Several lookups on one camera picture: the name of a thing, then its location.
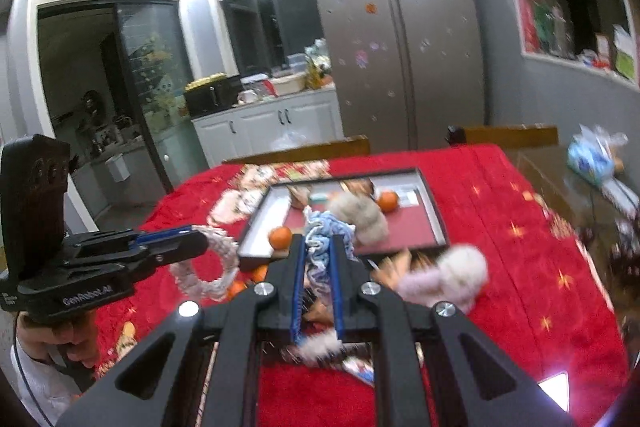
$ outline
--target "tray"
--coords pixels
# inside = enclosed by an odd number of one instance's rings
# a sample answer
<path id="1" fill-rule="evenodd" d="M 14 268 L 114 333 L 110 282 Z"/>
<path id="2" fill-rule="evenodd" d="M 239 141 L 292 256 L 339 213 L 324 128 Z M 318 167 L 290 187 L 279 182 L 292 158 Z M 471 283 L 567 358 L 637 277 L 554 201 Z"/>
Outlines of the tray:
<path id="1" fill-rule="evenodd" d="M 287 255 L 286 251 L 274 251 L 269 244 L 268 235 L 274 228 L 286 225 L 294 233 L 302 233 L 304 217 L 301 210 L 291 208 L 287 187 L 305 185 L 310 186 L 313 193 L 328 194 L 342 190 L 340 182 L 358 178 L 369 178 L 376 193 L 380 190 L 396 191 L 401 202 L 397 210 L 385 214 L 389 237 L 374 245 L 358 245 L 355 248 L 357 256 L 380 261 L 408 248 L 412 253 L 419 251 L 434 257 L 449 246 L 440 213 L 429 186 L 418 169 L 363 173 L 271 185 L 239 238 L 240 269 L 251 270 L 265 261 Z M 314 210 L 324 209 L 322 204 L 312 207 Z"/>

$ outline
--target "microwave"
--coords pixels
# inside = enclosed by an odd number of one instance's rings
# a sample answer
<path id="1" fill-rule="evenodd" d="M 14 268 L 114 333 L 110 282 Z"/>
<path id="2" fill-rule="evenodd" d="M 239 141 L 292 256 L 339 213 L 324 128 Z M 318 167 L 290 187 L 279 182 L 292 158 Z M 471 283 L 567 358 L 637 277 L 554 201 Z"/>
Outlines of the microwave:
<path id="1" fill-rule="evenodd" d="M 242 91 L 240 75 L 228 76 L 204 86 L 185 91 L 184 99 L 191 118 L 199 118 L 231 109 Z"/>

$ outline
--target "refrigerator magnet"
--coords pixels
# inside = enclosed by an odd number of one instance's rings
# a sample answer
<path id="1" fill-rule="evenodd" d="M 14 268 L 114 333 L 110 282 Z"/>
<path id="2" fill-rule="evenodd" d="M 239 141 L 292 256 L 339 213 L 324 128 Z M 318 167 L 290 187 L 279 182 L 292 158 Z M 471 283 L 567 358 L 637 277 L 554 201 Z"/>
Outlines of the refrigerator magnet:
<path id="1" fill-rule="evenodd" d="M 364 50 L 356 51 L 356 64 L 358 67 L 363 70 L 369 64 L 369 57 L 367 57 L 367 52 Z"/>

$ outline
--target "refrigerator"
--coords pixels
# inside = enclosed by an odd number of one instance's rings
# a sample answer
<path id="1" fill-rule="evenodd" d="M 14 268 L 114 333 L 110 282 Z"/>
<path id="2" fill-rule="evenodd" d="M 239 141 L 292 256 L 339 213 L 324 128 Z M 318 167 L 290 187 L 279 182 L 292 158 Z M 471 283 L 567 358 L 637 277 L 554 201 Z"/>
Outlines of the refrigerator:
<path id="1" fill-rule="evenodd" d="M 346 136 L 372 151 L 446 146 L 484 123 L 474 0 L 318 0 Z"/>

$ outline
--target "wooden chair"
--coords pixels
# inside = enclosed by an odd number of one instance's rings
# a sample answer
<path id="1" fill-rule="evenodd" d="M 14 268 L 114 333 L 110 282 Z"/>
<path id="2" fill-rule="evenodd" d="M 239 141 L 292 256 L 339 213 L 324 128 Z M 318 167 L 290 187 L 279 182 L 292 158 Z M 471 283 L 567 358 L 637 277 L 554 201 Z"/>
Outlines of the wooden chair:
<path id="1" fill-rule="evenodd" d="M 306 162 L 312 160 L 330 160 L 332 158 L 348 158 L 350 156 L 367 156 L 371 153 L 369 138 L 366 136 L 354 136 L 335 142 L 319 143 L 316 145 L 303 145 L 295 149 L 284 151 L 266 152 L 224 160 L 223 164 L 267 165 L 271 163 Z"/>
<path id="2" fill-rule="evenodd" d="M 558 128 L 551 125 L 513 127 L 455 127 L 447 133 L 449 145 L 493 143 L 501 149 L 525 149 L 558 145 Z"/>

